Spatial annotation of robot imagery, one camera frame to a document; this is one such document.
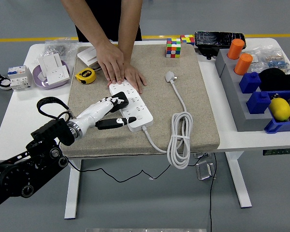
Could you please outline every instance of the beige mat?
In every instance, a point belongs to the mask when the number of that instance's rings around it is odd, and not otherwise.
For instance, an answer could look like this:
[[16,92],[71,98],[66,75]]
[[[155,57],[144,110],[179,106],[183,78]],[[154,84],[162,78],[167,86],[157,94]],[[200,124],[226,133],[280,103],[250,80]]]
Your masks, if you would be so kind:
[[[141,98],[150,110],[154,124],[147,130],[156,146],[166,150],[171,136],[172,115],[183,111],[174,89],[164,78],[168,71],[172,71],[177,76],[176,88],[193,117],[191,152],[213,151],[219,146],[219,135],[194,48],[190,44],[182,44],[180,58],[166,58],[165,48],[164,44],[158,44],[135,45],[133,49],[131,64],[146,77],[148,83]],[[84,68],[86,65],[76,58],[74,73]],[[97,79],[89,85],[73,79],[68,105],[74,115],[111,96],[103,72],[96,74]],[[122,117],[119,111],[109,113],[104,119],[117,117]],[[127,126],[110,130],[88,129],[83,139],[61,148],[69,158],[160,154],[142,130],[130,132]]]

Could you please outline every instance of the tape measure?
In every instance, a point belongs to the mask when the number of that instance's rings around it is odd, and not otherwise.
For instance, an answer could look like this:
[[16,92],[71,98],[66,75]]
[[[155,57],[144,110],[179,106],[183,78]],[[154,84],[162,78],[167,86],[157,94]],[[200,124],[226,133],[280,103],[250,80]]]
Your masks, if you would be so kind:
[[86,68],[75,75],[76,79],[82,84],[90,84],[96,80],[96,73],[91,68]]

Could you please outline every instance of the human hand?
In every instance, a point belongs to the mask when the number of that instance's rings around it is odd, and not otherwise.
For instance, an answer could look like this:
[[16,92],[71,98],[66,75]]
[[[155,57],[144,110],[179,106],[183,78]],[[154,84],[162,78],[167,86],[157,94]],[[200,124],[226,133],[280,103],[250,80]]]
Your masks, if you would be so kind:
[[124,74],[127,81],[136,89],[139,94],[143,93],[143,85],[147,86],[145,77],[129,63],[124,63]]
[[124,81],[124,55],[123,53],[114,46],[111,42],[96,46],[98,63],[101,66],[106,80],[110,83],[115,84]]

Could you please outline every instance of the black cable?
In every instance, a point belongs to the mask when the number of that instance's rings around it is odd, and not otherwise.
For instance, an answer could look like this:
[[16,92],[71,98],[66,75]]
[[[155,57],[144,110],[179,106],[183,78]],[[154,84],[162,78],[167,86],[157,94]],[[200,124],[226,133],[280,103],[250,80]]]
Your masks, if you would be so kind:
[[[190,167],[193,167],[195,165],[197,165],[197,163],[199,162],[199,160],[202,158],[202,156],[197,160],[197,162],[194,164],[194,165],[189,165]],[[126,180],[117,180],[115,177],[113,177],[112,175],[108,174],[103,168],[98,168],[98,169],[88,169],[88,170],[80,170],[78,168],[76,168],[70,161],[69,161],[69,164],[77,171],[79,171],[80,173],[85,173],[85,172],[96,172],[96,171],[99,171],[99,170],[102,170],[105,174],[107,174],[109,177],[113,178],[115,181],[117,181],[118,183],[123,183],[123,182],[126,182],[138,175],[140,175],[141,173],[144,173],[146,175],[148,175],[152,180],[157,180],[162,174],[164,174],[169,168],[171,165],[169,165],[160,175],[158,175],[157,177],[152,177],[150,174],[148,174],[147,172],[145,172],[143,169],[136,175],[133,175],[131,177],[129,177],[128,179]]]
[[215,157],[215,171],[214,171],[212,184],[211,184],[211,189],[210,189],[210,194],[209,194],[209,216],[210,216],[210,220],[211,220],[210,232],[212,232],[212,188],[213,188],[213,182],[214,182],[216,171],[217,171],[217,159],[216,159],[216,154],[215,153],[214,153],[214,157]]

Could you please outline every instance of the white table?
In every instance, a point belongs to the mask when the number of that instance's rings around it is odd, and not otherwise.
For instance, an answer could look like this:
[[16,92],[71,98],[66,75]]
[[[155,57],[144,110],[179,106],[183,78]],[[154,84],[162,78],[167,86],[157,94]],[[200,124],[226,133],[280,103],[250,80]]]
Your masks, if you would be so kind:
[[[165,41],[136,42],[136,44],[161,43],[163,44]],[[277,41],[270,38],[246,39],[246,43],[246,51],[259,45],[279,47]],[[24,65],[33,71],[36,66],[36,62],[33,61],[43,50],[44,44],[33,45],[28,51]],[[211,152],[226,153],[240,205],[241,207],[251,207],[237,159],[248,150],[290,148],[290,132],[276,134],[267,134],[265,131],[237,132],[227,97],[215,68],[215,60],[207,60],[206,57],[199,54],[196,56],[220,137],[219,147]],[[22,153],[25,146],[32,140],[30,134],[49,121],[49,118],[38,113],[36,103],[47,96],[55,96],[67,103],[70,89],[70,84],[52,90],[43,90],[32,85],[30,89],[14,91],[0,127],[0,161]],[[46,105],[43,110],[49,114],[58,115],[63,111],[63,108],[58,106],[56,104]],[[74,163],[80,167],[81,161],[78,159]],[[71,168],[65,218],[75,217],[78,180],[79,172]]]

